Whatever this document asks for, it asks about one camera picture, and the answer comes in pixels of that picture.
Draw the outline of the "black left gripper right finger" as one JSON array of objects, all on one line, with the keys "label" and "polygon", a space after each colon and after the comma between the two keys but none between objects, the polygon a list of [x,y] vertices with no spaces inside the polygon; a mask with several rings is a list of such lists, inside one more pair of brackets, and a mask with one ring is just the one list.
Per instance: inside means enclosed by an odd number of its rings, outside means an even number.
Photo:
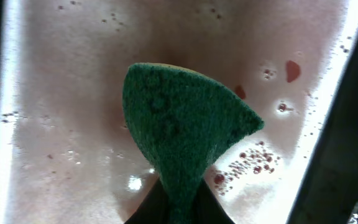
[{"label": "black left gripper right finger", "polygon": [[204,179],[194,199],[194,224],[234,224]]}]

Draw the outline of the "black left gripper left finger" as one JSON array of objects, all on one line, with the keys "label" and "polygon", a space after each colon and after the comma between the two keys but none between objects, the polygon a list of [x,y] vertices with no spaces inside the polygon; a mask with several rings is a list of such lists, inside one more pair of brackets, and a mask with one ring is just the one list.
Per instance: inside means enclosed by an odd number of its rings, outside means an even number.
[{"label": "black left gripper left finger", "polygon": [[167,224],[169,201],[158,179],[134,214],[124,224]]}]

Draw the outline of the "green yellow sponge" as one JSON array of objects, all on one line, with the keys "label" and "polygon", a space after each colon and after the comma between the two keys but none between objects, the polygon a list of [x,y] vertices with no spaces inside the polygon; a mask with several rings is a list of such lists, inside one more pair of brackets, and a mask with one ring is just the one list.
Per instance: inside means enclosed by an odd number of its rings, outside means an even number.
[{"label": "green yellow sponge", "polygon": [[122,91],[126,126],[168,195],[168,223],[194,223],[206,169],[264,126],[222,83],[161,63],[128,68]]}]

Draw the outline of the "black rectangular water tray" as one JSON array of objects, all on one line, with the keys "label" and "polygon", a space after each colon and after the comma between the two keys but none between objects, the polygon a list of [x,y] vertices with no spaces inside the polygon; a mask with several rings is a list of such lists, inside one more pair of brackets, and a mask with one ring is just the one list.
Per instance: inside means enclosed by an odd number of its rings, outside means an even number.
[{"label": "black rectangular water tray", "polygon": [[358,36],[358,0],[5,1],[0,223],[123,223],[157,179],[124,124],[135,62],[241,95],[264,129],[206,173],[236,223],[285,223]]}]

